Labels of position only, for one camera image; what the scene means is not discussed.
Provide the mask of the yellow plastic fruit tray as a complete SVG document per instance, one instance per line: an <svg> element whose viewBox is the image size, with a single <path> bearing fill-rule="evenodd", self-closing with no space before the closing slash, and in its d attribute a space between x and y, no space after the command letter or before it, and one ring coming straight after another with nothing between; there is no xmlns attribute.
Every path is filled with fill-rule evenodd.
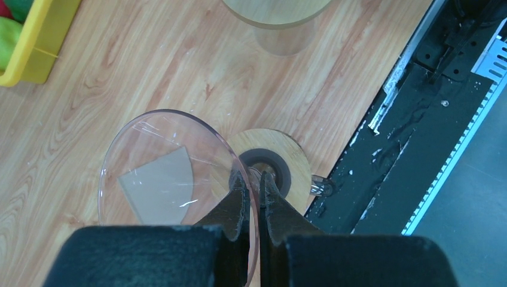
<svg viewBox="0 0 507 287"><path fill-rule="evenodd" d="M80 0L33 2L10 62L1 70L2 87L47 81L80 4Z"/></svg>

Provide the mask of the clear glass server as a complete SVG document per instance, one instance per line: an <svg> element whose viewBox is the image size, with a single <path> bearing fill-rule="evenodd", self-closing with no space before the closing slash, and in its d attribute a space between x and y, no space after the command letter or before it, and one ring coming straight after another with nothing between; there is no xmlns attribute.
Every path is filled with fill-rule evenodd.
<svg viewBox="0 0 507 287"><path fill-rule="evenodd" d="M314 40L318 21L313 19L286 29L255 28L254 36L261 48L275 56L288 57L305 50Z"/></svg>

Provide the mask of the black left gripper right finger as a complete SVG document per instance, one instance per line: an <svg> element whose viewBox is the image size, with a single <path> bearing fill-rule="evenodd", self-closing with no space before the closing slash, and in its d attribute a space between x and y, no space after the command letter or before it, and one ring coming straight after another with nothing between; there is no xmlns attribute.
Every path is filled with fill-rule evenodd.
<svg viewBox="0 0 507 287"><path fill-rule="evenodd" d="M447 256L418 236L327 234L259 179L261 286L457 286Z"/></svg>

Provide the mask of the dark green lime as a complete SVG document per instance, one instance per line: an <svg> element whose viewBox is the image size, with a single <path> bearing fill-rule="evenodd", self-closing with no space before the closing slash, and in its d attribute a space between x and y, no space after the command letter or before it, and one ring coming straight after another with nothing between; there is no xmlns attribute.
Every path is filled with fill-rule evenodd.
<svg viewBox="0 0 507 287"><path fill-rule="evenodd" d="M4 0L12 17L19 23L24 23L28 17L34 0Z"/></svg>

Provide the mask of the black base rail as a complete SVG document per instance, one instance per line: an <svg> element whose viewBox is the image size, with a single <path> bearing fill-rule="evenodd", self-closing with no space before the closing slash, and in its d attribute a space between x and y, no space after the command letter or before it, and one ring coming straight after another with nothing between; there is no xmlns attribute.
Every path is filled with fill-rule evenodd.
<svg viewBox="0 0 507 287"><path fill-rule="evenodd" d="M492 80L474 71L505 1L433 1L306 218L332 234L415 229Z"/></svg>

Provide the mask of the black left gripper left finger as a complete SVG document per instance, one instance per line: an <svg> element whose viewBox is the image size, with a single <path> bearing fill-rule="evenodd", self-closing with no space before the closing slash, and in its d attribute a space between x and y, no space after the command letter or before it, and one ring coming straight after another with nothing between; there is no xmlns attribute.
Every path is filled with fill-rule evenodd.
<svg viewBox="0 0 507 287"><path fill-rule="evenodd" d="M194 225L88 226L61 247L45 286L245 286L248 189L240 172Z"/></svg>

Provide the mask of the clear glass dripper cone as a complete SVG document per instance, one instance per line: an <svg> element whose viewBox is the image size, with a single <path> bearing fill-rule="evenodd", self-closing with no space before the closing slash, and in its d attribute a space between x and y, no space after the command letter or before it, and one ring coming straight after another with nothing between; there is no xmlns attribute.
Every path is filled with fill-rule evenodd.
<svg viewBox="0 0 507 287"><path fill-rule="evenodd" d="M258 258L256 199L247 167L210 125L174 109L146 112L112 141L99 179L101 225L216 225L239 246L226 281L250 285Z"/></svg>

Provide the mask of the light green apple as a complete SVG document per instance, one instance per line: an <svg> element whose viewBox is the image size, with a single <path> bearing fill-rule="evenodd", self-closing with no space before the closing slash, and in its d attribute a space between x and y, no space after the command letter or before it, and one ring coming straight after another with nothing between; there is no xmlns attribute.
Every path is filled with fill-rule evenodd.
<svg viewBox="0 0 507 287"><path fill-rule="evenodd" d="M13 19L1 17L1 70L6 70L19 41L23 25Z"/></svg>

